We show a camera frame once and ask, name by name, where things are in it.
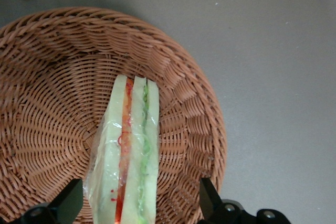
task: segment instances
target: gray surface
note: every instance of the gray surface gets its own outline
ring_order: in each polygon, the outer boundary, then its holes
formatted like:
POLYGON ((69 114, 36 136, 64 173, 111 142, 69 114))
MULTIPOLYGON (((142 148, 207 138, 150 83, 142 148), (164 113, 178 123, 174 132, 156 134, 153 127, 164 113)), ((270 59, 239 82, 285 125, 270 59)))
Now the gray surface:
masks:
POLYGON ((0 26, 61 6, 137 16, 191 53, 225 117, 223 198, 334 223, 336 0, 0 0, 0 26))

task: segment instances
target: woven basket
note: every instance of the woven basket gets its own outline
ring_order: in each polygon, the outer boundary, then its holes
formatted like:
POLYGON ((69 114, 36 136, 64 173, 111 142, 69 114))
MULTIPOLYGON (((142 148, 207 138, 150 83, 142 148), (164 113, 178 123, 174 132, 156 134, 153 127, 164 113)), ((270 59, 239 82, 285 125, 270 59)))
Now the woven basket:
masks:
MULTIPOLYGON (((156 223, 196 223, 200 177, 221 187, 222 113, 193 58, 157 28, 98 8, 62 8, 0 29, 0 216, 13 220, 84 178, 118 74, 160 90, 156 223)), ((76 223, 92 222, 87 200, 76 223)))

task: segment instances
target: red filling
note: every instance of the red filling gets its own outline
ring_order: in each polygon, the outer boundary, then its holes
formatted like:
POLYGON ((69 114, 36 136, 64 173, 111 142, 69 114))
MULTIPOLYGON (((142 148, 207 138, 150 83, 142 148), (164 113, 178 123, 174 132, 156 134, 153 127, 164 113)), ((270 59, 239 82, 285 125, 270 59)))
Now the red filling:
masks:
POLYGON ((121 146, 120 161, 119 161, 119 184, 118 184, 118 197, 117 197, 117 209, 115 213, 115 224, 119 224, 121 221, 122 206, 125 197, 127 172, 129 166, 129 152, 131 150, 131 104, 132 104, 132 89, 133 81, 127 78, 125 87, 125 96, 123 101, 122 111, 122 133, 118 138, 118 143, 121 146))

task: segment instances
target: metal bolt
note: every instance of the metal bolt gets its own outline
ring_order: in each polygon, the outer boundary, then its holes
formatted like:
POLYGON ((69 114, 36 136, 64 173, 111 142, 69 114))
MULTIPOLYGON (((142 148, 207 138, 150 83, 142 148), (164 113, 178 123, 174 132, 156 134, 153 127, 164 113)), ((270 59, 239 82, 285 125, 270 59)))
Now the metal bolt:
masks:
POLYGON ((42 211, 43 211, 42 207, 35 208, 33 211, 30 212, 30 216, 31 217, 38 216, 39 214, 42 213, 42 211))
POLYGON ((225 205, 225 209, 226 209, 227 211, 231 212, 231 211, 234 211, 234 210, 235 210, 235 207, 234 207, 233 205, 231 205, 231 204, 226 204, 226 205, 225 205))
POLYGON ((264 215, 269 219, 275 218, 275 215, 271 211, 265 211, 264 215))

